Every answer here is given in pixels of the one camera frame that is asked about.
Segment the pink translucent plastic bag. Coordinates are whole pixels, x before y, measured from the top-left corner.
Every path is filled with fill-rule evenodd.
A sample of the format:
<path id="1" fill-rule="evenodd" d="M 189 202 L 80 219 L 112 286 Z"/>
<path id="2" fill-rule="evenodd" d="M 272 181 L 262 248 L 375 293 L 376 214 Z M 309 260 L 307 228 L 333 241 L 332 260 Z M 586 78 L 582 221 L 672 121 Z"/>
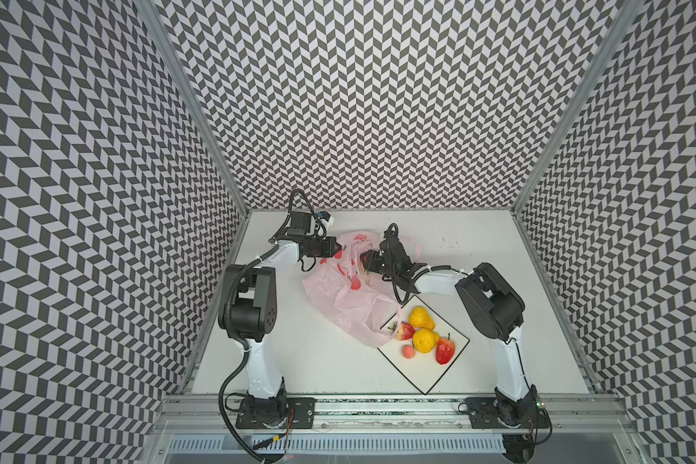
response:
<path id="1" fill-rule="evenodd" d="M 322 258 L 304 280 L 311 305 L 358 342 L 379 348 L 392 333 L 384 324 L 398 315 L 400 304 L 391 295 L 391 285 L 369 274 L 361 264 L 366 251 L 377 251 L 381 237 L 367 230 L 338 237 L 342 250 Z"/>

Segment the yellow fake lemon with stem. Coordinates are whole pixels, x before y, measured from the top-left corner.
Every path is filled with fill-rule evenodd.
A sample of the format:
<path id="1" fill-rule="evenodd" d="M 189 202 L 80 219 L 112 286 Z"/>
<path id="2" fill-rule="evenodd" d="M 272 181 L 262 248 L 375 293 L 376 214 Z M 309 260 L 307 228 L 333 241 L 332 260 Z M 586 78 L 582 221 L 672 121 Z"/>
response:
<path id="1" fill-rule="evenodd" d="M 407 322 L 415 329 L 425 329 L 431 332 L 435 330 L 435 321 L 425 307 L 415 307 L 410 312 Z"/>

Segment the red fake strawberry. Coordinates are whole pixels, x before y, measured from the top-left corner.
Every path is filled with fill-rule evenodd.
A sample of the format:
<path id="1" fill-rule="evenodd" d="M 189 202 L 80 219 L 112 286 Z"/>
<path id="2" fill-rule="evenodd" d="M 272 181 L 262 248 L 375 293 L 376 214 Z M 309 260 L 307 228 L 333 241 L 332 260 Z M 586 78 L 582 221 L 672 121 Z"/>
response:
<path id="1" fill-rule="evenodd" d="M 414 337 L 416 329 L 408 322 L 399 321 L 392 324 L 394 338 L 399 341 L 410 340 Z"/>

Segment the yellow fake citrus fruit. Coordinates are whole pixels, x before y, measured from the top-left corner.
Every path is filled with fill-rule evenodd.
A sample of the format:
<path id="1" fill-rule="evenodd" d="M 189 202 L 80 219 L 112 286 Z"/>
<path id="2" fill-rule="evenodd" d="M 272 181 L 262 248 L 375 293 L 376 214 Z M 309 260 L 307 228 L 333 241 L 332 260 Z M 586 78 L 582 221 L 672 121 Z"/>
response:
<path id="1" fill-rule="evenodd" d="M 413 335 L 413 346 L 416 351 L 428 354 L 434 350 L 439 340 L 439 334 L 429 329 L 419 329 Z"/>

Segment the small pink fake peach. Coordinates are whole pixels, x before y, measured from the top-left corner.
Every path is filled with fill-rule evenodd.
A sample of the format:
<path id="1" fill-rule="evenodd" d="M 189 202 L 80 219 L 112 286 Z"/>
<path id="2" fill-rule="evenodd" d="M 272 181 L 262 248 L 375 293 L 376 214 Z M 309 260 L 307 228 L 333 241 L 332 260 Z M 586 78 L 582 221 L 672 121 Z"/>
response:
<path id="1" fill-rule="evenodd" d="M 416 355 L 416 350 L 412 345 L 404 345 L 401 348 L 401 354 L 405 359 L 413 359 Z"/>

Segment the red yellow fake pear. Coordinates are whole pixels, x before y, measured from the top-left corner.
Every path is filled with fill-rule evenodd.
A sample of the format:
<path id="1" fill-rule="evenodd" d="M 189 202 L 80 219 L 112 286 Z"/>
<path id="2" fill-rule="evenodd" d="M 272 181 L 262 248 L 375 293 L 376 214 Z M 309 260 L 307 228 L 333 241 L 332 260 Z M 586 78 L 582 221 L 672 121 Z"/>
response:
<path id="1" fill-rule="evenodd" d="M 435 345 L 435 359 L 438 365 L 447 365 L 452 361 L 456 352 L 455 342 L 450 338 L 450 334 L 438 338 Z"/>

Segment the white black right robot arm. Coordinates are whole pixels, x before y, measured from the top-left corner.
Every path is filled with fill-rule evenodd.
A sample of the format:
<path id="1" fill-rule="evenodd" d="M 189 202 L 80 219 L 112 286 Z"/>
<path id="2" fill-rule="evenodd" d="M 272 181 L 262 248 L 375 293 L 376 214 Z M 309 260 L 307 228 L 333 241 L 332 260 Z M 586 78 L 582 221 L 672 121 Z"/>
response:
<path id="1" fill-rule="evenodd" d="M 363 252 L 360 262 L 365 271 L 392 284 L 402 305 L 421 294 L 458 297 L 475 329 L 488 338 L 496 386 L 493 398 L 469 404 L 473 427 L 482 428 L 489 420 L 493 427 L 526 427 L 531 432 L 552 428 L 525 372 L 521 350 L 525 304 L 493 265 L 481 263 L 467 272 L 450 265 L 415 263 L 396 237 L 384 240 L 377 251 Z"/>

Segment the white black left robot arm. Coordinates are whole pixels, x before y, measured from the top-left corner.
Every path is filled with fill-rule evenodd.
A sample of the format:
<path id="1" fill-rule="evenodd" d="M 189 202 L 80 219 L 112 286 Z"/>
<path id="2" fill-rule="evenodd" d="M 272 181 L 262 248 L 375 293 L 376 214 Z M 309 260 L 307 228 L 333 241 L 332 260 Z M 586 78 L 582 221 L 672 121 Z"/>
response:
<path id="1" fill-rule="evenodd" d="M 316 211 L 302 189 L 292 189 L 286 218 L 269 239 L 268 249 L 225 270 L 218 326 L 239 345 L 243 361 L 222 386 L 226 388 L 242 371 L 249 377 L 238 410 L 239 428 L 277 428 L 295 415 L 268 339 L 278 318 L 276 274 L 302 265 L 306 257 L 318 261 L 341 251 L 336 237 L 329 234 L 331 223 L 330 213 Z"/>

